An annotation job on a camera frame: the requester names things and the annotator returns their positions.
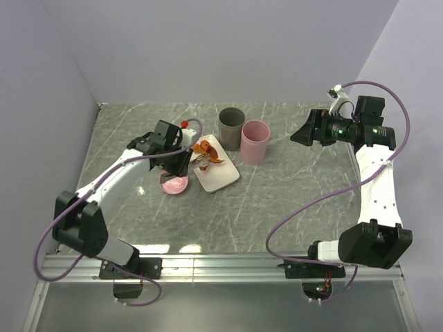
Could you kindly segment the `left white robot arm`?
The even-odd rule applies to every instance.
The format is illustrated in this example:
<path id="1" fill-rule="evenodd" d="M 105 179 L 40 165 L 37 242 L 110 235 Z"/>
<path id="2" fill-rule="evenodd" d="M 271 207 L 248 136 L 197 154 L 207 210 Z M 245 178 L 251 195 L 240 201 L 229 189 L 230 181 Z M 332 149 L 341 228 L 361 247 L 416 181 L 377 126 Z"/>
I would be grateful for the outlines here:
<path id="1" fill-rule="evenodd" d="M 88 258 L 115 264 L 124 278 L 141 269 L 139 250 L 112 237 L 104 214 L 139 178 L 155 167 L 172 177 L 184 177 L 192 156 L 192 146 L 201 129 L 189 129 L 160 120 L 153 131 L 131 140 L 110 167 L 76 192 L 62 192 L 56 199 L 52 237 L 58 243 Z"/>

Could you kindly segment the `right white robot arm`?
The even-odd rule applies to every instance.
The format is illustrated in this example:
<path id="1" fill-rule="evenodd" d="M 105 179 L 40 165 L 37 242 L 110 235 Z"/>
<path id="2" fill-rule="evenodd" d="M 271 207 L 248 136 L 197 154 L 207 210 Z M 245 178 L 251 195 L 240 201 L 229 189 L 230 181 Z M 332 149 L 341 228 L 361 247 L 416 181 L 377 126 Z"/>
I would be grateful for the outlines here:
<path id="1" fill-rule="evenodd" d="M 319 277 L 330 265 L 356 264 L 389 269 L 405 253 L 413 234 L 403 227 L 397 210 L 393 161 L 395 131 L 383 125 L 383 98 L 360 96 L 351 118 L 326 109 L 312 109 L 291 141 L 323 146 L 341 141 L 351 144 L 360 173 L 361 208 L 356 225 L 335 241 L 316 241 L 305 267 Z"/>

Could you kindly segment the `roasted chicken wing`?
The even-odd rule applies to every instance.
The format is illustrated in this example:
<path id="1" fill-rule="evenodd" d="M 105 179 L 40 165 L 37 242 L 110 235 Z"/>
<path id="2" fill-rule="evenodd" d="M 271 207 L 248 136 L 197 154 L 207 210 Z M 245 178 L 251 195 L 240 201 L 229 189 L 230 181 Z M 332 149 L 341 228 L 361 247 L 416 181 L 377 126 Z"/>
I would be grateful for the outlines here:
<path id="1" fill-rule="evenodd" d="M 222 159 L 218 159 L 209 155 L 201 155 L 197 158 L 198 168 L 201 171 L 206 171 L 210 164 L 221 164 L 224 162 Z"/>

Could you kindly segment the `metal tongs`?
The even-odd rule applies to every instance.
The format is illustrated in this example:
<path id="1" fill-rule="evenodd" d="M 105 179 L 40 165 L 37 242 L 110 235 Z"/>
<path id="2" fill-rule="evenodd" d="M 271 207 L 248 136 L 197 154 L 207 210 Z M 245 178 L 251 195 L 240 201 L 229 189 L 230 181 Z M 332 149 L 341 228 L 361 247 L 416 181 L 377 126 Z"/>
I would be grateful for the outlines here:
<path id="1" fill-rule="evenodd" d="M 207 169 L 209 164 L 210 164 L 210 156 L 207 154 L 200 154 L 189 162 L 188 168 L 200 169 L 204 171 Z"/>

